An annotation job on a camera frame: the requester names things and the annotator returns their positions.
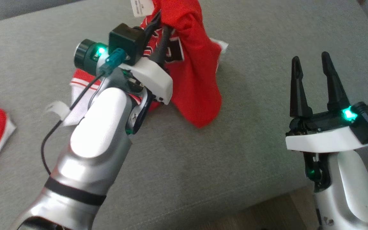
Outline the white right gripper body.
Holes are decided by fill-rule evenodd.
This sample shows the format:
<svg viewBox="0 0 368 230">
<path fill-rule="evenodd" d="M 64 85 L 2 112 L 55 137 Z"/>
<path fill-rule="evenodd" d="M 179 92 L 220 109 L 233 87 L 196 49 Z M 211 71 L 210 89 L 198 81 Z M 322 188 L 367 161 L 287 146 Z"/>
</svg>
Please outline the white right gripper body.
<svg viewBox="0 0 368 230">
<path fill-rule="evenodd" d="M 358 117 L 349 108 L 316 113 L 309 118 L 294 118 L 286 132 L 288 150 L 308 153 L 332 153 L 368 146 L 350 129 Z"/>
</svg>

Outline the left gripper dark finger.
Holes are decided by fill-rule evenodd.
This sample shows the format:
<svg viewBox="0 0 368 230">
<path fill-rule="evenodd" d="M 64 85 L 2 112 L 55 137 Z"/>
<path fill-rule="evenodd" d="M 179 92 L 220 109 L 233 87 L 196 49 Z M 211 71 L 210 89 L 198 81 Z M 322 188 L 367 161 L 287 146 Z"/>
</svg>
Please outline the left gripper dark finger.
<svg viewBox="0 0 368 230">
<path fill-rule="evenodd" d="M 144 27 L 144 44 L 147 45 L 149 43 L 149 40 L 155 30 L 157 30 L 160 27 L 161 24 L 161 11 L 158 11 L 155 16 L 152 18 L 152 20 L 145 19 L 143 22 L 145 22 Z"/>
<path fill-rule="evenodd" d="M 171 27 L 163 27 L 160 42 L 154 51 L 154 62 L 159 66 L 165 65 L 165 54 L 169 46 L 172 31 L 173 28 Z"/>
</svg>

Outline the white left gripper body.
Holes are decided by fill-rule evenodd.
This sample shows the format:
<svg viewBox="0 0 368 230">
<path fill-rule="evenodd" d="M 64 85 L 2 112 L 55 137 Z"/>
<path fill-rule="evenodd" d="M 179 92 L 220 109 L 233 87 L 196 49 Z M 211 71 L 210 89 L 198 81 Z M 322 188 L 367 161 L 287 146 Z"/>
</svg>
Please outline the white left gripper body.
<svg viewBox="0 0 368 230">
<path fill-rule="evenodd" d="M 157 63 L 146 57 L 133 66 L 120 64 L 123 70 L 130 70 L 139 82 L 149 89 L 158 102 L 168 105 L 173 95 L 173 80 L 170 75 Z"/>
</svg>

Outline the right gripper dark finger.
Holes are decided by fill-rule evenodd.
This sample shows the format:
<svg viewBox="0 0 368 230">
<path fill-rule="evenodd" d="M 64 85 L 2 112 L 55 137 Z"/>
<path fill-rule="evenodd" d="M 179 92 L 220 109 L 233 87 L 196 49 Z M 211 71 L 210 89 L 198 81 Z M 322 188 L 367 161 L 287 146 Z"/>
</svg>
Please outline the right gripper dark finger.
<svg viewBox="0 0 368 230">
<path fill-rule="evenodd" d="M 312 109 L 308 106 L 303 83 L 303 71 L 298 56 L 292 58 L 291 89 L 290 89 L 290 117 L 310 118 Z"/>
<path fill-rule="evenodd" d="M 343 84 L 333 65 L 330 54 L 323 51 L 321 54 L 323 73 L 327 79 L 328 111 L 341 111 L 349 108 L 350 102 L 344 90 Z"/>
</svg>

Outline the red basketball jersey black lettering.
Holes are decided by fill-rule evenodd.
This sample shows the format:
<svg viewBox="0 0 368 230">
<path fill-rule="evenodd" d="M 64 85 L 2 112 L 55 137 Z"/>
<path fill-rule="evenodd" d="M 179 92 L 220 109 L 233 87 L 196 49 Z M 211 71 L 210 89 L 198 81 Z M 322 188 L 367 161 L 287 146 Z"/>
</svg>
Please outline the red basketball jersey black lettering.
<svg viewBox="0 0 368 230">
<path fill-rule="evenodd" d="M 154 51 L 159 45 L 163 27 L 171 27 L 165 65 L 161 66 L 173 80 L 170 103 L 191 124 L 202 128 L 210 124 L 221 108 L 222 97 L 216 81 L 219 59 L 228 44 L 210 38 L 203 26 L 203 12 L 199 0 L 130 0 L 134 15 L 152 20 L 161 11 L 161 24 L 155 30 L 142 58 L 154 61 Z M 145 22 L 137 26 L 142 29 Z M 102 66 L 108 58 L 108 44 L 83 40 L 76 48 L 76 72 L 70 82 L 72 105 L 64 126 L 76 125 L 92 108 L 98 96 L 107 88 L 117 87 L 133 98 L 127 132 L 137 133 L 147 113 L 162 102 L 139 82 L 130 70 L 120 65 L 105 76 Z"/>
</svg>

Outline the grey fabric sofa seat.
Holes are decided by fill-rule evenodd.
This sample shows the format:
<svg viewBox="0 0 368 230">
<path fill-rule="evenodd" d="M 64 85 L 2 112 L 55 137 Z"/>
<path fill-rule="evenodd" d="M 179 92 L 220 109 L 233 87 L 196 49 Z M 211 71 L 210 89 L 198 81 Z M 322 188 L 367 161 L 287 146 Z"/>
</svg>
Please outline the grey fabric sofa seat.
<svg viewBox="0 0 368 230">
<path fill-rule="evenodd" d="M 310 182 L 285 146 L 291 61 L 300 58 L 308 105 L 326 111 L 321 53 L 351 103 L 368 103 L 368 18 L 357 0 L 200 0 L 207 34 L 229 47 L 219 62 L 219 116 L 202 129 L 173 105 L 150 113 L 93 230 L 182 229 Z M 70 101 L 74 51 L 139 25 L 130 0 L 84 0 L 0 21 L 0 108 L 17 129 L 0 154 L 0 230 L 43 188 L 40 145 Z"/>
</svg>

